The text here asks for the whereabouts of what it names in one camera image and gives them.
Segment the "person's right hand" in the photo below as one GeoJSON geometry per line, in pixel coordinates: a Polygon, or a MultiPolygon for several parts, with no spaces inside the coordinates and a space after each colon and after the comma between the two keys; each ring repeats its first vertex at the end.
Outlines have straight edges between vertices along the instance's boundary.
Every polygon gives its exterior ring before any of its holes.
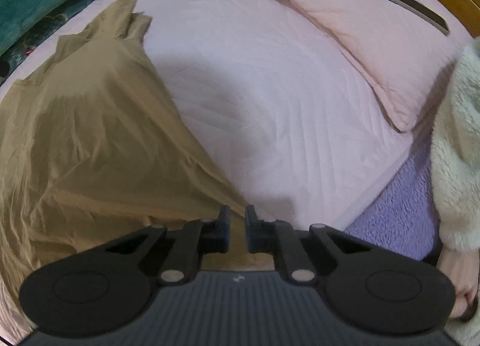
{"type": "Polygon", "coordinates": [[[456,291],[450,318],[470,320],[477,309],[479,251],[459,252],[444,246],[436,267],[449,278],[456,291]]]}

